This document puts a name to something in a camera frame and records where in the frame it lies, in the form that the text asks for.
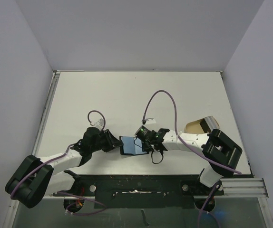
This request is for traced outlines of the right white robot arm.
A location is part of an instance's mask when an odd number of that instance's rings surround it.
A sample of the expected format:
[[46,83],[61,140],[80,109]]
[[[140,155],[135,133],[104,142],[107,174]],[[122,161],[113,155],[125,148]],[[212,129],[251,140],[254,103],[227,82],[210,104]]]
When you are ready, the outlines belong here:
[[241,174],[236,167],[243,150],[221,130],[194,134],[161,128],[156,132],[142,125],[135,136],[149,152],[188,151],[209,162],[196,182],[197,191],[201,194],[211,191],[221,178]]

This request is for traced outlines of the black leather card holder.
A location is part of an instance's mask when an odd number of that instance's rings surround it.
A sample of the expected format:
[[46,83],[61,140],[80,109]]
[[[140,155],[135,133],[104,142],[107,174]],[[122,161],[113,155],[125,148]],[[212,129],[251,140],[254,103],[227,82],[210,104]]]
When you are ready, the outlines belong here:
[[120,154],[125,156],[138,156],[149,154],[148,151],[145,150],[145,145],[142,143],[143,151],[136,151],[134,146],[134,140],[138,139],[136,137],[129,136],[120,136],[119,139],[123,142],[123,146],[120,147]]

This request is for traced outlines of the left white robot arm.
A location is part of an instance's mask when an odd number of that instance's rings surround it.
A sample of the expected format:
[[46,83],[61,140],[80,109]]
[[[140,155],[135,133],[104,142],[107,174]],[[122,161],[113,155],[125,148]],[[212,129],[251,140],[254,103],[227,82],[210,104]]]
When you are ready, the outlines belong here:
[[89,127],[83,137],[70,144],[64,152],[48,157],[27,156],[5,186],[11,199],[18,200],[27,208],[33,208],[44,196],[68,192],[82,192],[81,176],[71,171],[80,167],[98,151],[109,152],[123,143],[110,130]]

